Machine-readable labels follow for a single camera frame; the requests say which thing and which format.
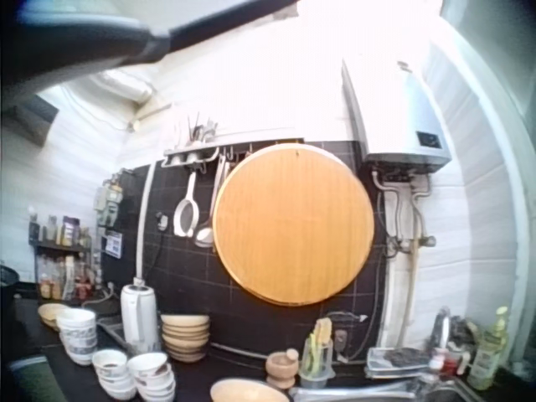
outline utensil holder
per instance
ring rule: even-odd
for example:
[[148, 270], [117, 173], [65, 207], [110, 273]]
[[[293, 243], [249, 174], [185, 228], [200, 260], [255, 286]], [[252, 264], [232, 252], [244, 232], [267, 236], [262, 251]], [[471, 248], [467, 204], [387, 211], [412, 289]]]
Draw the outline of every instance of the utensil holder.
[[303, 388], [319, 389], [326, 386], [335, 376], [332, 369], [333, 342], [311, 345], [311, 339], [305, 341], [300, 366], [300, 385]]

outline electric kettle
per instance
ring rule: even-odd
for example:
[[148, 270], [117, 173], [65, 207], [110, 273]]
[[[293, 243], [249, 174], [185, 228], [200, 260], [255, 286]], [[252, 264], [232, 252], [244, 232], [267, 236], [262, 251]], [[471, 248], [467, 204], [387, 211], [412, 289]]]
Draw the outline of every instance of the electric kettle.
[[126, 285], [121, 291], [125, 341], [134, 354], [160, 350], [157, 299], [148, 286]]

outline round cutting board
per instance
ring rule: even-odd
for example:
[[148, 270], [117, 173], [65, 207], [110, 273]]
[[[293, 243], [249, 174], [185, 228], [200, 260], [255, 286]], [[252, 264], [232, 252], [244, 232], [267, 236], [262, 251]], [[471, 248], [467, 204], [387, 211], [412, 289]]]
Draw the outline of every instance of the round cutting board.
[[339, 159], [302, 144], [267, 147], [225, 180], [214, 243], [230, 275], [275, 304], [324, 300], [361, 271], [374, 236], [369, 196]]

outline sink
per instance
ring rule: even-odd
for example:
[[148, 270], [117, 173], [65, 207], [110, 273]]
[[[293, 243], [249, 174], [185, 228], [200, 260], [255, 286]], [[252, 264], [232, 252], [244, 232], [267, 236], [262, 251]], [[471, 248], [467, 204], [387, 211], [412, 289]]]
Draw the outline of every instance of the sink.
[[[295, 402], [411, 402], [415, 395], [406, 390], [408, 381], [361, 389], [292, 389]], [[484, 402], [459, 379], [443, 383], [430, 392], [425, 402]]]

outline dish soap bottle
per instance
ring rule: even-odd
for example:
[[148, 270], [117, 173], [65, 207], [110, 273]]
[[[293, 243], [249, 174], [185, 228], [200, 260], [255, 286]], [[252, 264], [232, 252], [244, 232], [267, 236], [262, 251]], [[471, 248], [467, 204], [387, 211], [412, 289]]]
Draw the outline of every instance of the dish soap bottle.
[[472, 364], [467, 382], [480, 391], [488, 389], [493, 384], [493, 378], [499, 367], [501, 352], [508, 341], [506, 331], [507, 307], [497, 309], [497, 321], [487, 328], [478, 343], [477, 356]]

